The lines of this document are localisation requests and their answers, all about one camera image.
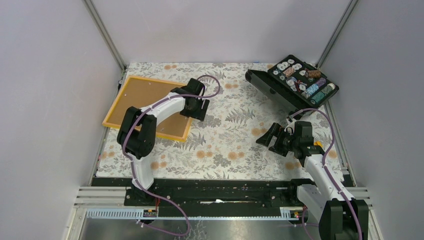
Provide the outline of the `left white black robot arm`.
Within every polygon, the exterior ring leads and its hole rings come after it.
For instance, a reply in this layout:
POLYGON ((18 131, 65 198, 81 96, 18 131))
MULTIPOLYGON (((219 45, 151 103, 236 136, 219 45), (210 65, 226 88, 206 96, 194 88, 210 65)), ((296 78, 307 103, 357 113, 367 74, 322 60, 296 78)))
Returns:
POLYGON ((142 205, 148 206, 155 200, 155 192, 150 188, 154 183, 150 165, 158 125, 173 114, 203 121, 210 103, 205 91, 204 83, 191 78, 186 85, 173 88, 150 105, 126 110, 116 140, 130 161, 132 195, 142 205))

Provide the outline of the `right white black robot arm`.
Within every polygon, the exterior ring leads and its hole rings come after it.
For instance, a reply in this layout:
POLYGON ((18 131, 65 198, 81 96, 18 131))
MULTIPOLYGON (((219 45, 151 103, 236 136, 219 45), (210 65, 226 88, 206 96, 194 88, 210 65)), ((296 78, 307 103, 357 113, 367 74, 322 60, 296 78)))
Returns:
POLYGON ((303 203, 319 221, 322 240, 368 239, 369 206, 356 199, 324 164, 325 151, 314 140, 310 122, 294 121, 287 127, 275 122, 256 143, 284 157, 293 153, 312 177, 311 182, 292 180, 286 198, 293 206, 303 203))

